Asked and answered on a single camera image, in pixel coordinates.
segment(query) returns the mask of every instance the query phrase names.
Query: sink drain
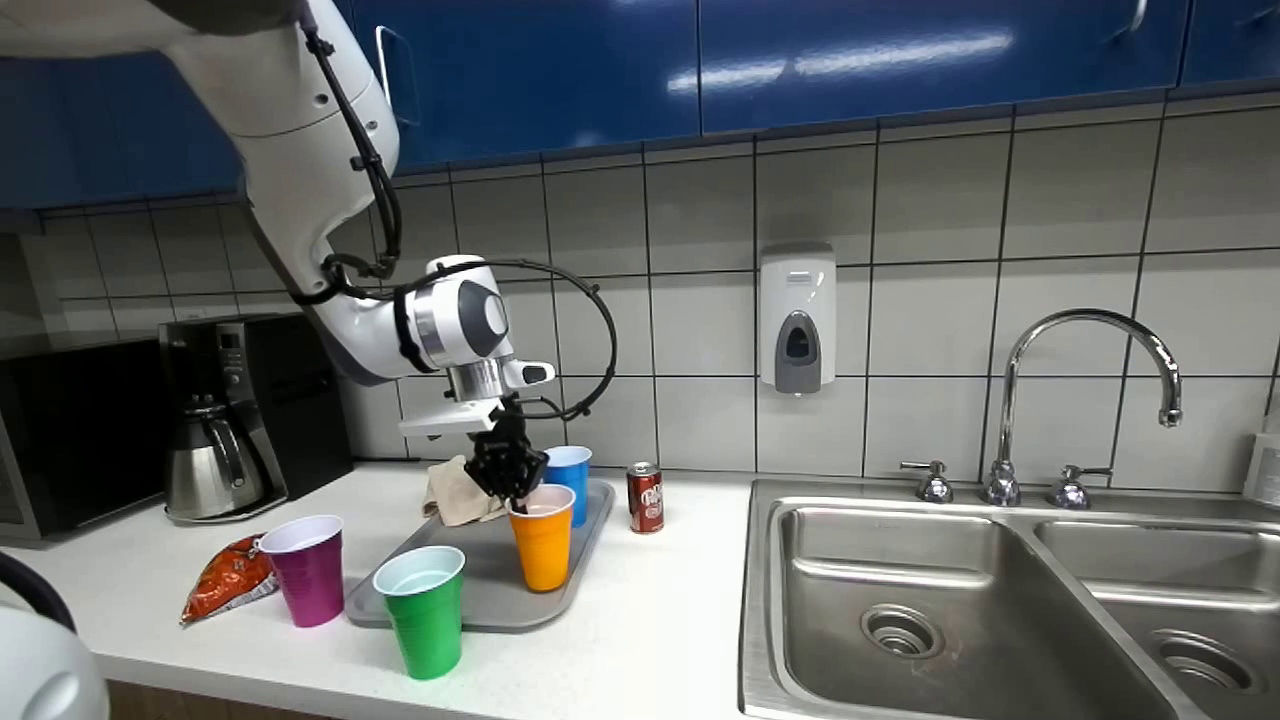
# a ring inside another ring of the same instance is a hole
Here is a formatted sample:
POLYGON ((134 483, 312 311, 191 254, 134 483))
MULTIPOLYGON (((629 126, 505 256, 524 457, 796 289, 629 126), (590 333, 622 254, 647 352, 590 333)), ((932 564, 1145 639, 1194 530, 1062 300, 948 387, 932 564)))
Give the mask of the sink drain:
POLYGON ((876 603, 865 617, 865 632, 876 647, 892 655, 932 655, 942 647, 942 636, 936 632, 936 626, 908 603, 876 603))
POLYGON ((1213 636, 1201 636, 1201 632, 1158 627, 1156 655, 1173 671, 1191 678, 1201 684, 1220 684, 1220 688, 1240 688, 1240 692, 1256 684, 1249 666, 1240 666, 1225 644, 1214 644, 1213 636))

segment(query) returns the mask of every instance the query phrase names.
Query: kitchen counter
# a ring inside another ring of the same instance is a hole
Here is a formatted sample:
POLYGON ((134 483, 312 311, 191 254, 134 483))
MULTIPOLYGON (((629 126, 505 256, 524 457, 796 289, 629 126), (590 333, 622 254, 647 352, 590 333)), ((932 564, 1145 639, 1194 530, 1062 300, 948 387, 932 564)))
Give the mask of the kitchen counter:
POLYGON ((225 530, 144 509, 53 548, 3 548, 63 591, 108 679, 317 716, 698 716, 737 711, 746 483, 664 480, 669 530, 629 530, 622 483, 576 603, 536 632, 464 632, 442 679, 406 679, 386 627, 290 627, 266 597, 178 627, 205 560, 286 518, 342 518, 342 576, 365 582, 422 518, 422 470, 369 465, 225 530))

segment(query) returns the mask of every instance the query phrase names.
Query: snack bag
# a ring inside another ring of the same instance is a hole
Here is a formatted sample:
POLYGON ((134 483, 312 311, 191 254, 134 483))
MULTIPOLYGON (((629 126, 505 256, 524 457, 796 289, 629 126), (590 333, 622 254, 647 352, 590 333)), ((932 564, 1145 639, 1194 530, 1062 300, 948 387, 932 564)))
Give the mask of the snack bag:
POLYGON ((261 535, 244 535, 228 548, 220 548, 183 610, 183 627, 198 626, 214 612, 240 610, 248 599, 272 597, 281 585, 272 576, 272 560, 262 554, 257 554, 261 535))

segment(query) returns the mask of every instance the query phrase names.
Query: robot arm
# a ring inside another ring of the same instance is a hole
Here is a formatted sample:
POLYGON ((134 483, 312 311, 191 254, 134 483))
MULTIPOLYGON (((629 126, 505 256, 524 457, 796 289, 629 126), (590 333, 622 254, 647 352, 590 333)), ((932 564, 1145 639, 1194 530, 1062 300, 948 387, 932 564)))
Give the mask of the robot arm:
POLYGON ((332 263, 326 235, 380 199, 375 180, 399 154, 396 117, 332 0, 0 0, 0 55, 108 54, 162 54, 228 134, 261 242, 342 373, 447 373, 454 403, 402 434, 473 434, 475 483, 524 498, 540 465, 515 387, 544 383, 554 370, 512 361, 493 270, 442 256, 419 284, 369 297, 332 263))

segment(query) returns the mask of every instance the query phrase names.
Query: blue cup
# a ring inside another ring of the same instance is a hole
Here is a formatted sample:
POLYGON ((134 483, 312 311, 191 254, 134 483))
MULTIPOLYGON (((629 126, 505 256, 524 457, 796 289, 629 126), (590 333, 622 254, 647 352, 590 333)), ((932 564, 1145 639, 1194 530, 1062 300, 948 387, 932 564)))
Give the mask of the blue cup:
POLYGON ((554 449, 544 449, 544 454, 547 454, 544 480, 570 488, 570 498, 576 498, 576 504, 570 504, 570 530, 584 530, 589 518, 590 518, 590 492, 589 492, 589 480, 590 480, 590 449, 584 449, 584 446, 554 446, 554 449))

